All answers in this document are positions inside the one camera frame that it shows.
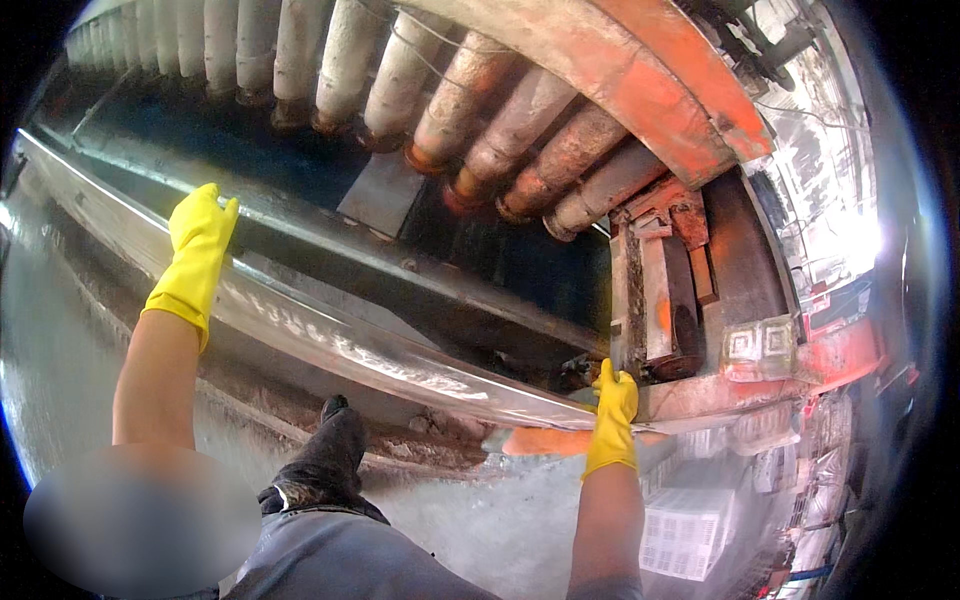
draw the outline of curved orange beam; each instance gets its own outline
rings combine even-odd
[[[773,138],[740,81],[670,0],[592,2],[643,42],[686,85],[738,160],[773,152]]]
[[[700,102],[588,0],[396,0],[492,37],[609,112],[690,187],[736,162]]]

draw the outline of row of cylinders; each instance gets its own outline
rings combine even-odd
[[[395,15],[382,0],[336,0],[332,10],[328,0],[137,0],[77,27],[66,52],[71,68],[80,71],[205,76],[210,95],[235,90],[247,105],[276,97],[275,127],[302,127],[309,119],[318,132],[335,134],[363,105],[368,68],[385,28],[390,38],[363,107],[365,138],[376,148],[413,130],[404,152],[426,174],[439,174],[452,158],[464,156],[444,202],[462,215],[482,210],[491,190],[516,171],[577,91],[530,66],[489,125],[474,135],[483,99],[504,81],[516,55],[473,31],[461,42],[446,38],[453,24],[437,15],[414,9]],[[416,99],[428,63],[446,42],[457,51],[423,108]],[[602,108],[585,103],[496,198],[500,215],[523,223],[546,212],[550,233],[572,240],[667,172],[635,138],[621,143],[627,135]],[[605,164],[574,185],[600,159]]]

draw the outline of hand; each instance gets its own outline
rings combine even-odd
[[[173,313],[196,326],[200,352],[209,337],[210,305],[239,210],[236,198],[221,209],[219,197],[220,186],[208,183],[174,208],[169,222],[174,259],[143,308]]]
[[[625,371],[614,372],[613,363],[604,359],[600,376],[593,382],[600,397],[597,421],[587,451],[587,469],[581,480],[595,470],[613,463],[636,469],[634,438],[630,422],[636,417],[636,383]]]

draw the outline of leg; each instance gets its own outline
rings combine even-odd
[[[264,515],[317,504],[340,506],[390,524],[360,495],[357,469],[366,450],[367,433],[360,414],[347,399],[335,396],[321,412],[320,426],[297,456],[260,493]]]

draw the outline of forearm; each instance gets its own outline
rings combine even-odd
[[[584,480],[573,539],[570,588],[611,576],[639,576],[643,494],[636,470],[622,463]]]
[[[197,327],[163,310],[140,316],[113,396],[113,443],[193,449]]]

